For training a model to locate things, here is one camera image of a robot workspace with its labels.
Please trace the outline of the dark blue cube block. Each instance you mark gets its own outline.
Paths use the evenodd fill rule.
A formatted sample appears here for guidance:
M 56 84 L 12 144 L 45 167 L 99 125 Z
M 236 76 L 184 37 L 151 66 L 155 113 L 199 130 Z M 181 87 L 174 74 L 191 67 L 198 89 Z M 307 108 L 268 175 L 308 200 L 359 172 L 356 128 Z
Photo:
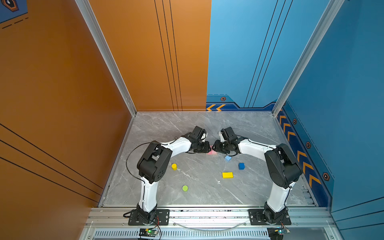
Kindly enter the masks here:
M 239 170 L 244 170 L 245 169 L 245 164 L 244 163 L 239 163 L 238 164 Z

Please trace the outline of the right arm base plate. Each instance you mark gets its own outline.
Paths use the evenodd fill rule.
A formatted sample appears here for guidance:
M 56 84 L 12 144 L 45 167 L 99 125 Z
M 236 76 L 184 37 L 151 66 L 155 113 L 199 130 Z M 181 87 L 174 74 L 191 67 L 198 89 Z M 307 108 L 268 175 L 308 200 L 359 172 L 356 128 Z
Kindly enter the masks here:
M 290 226 L 292 224 L 288 213 L 288 208 L 284 208 L 280 212 L 273 212 L 269 209 L 249 209 L 249 219 L 251 225 L 280 225 Z

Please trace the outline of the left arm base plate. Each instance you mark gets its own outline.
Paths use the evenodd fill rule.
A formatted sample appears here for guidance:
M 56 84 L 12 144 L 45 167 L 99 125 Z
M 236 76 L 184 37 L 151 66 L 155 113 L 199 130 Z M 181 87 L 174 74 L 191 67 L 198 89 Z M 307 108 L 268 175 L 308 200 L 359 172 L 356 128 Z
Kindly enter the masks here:
M 133 210 L 130 213 L 128 225 L 129 226 L 167 226 L 170 219 L 170 210 L 155 210 L 153 214 L 148 217 L 147 214 L 140 213 L 139 210 Z

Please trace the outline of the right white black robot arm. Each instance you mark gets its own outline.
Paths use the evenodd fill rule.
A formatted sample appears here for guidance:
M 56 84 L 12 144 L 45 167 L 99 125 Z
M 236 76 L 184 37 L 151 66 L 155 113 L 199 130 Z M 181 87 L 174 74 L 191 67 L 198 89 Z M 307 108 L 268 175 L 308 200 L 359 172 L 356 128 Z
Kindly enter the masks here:
M 213 150 L 229 155 L 230 152 L 250 155 L 264 160 L 273 181 L 271 193 L 265 203 L 262 220 L 269 225 L 281 223 L 288 215 L 288 196 L 303 174 L 302 168 L 290 147 L 286 144 L 266 145 L 238 138 L 234 141 L 215 141 Z

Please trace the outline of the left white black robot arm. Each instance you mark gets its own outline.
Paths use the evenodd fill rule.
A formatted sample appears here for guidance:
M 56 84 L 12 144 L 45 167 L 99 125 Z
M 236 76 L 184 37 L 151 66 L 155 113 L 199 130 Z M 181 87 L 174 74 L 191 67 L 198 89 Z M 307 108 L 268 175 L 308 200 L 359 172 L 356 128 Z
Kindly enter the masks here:
M 170 159 L 182 153 L 208 153 L 211 151 L 206 130 L 196 126 L 176 140 L 160 143 L 152 141 L 138 161 L 141 180 L 141 198 L 134 210 L 135 220 L 145 225 L 157 223 L 158 183 L 166 173 Z

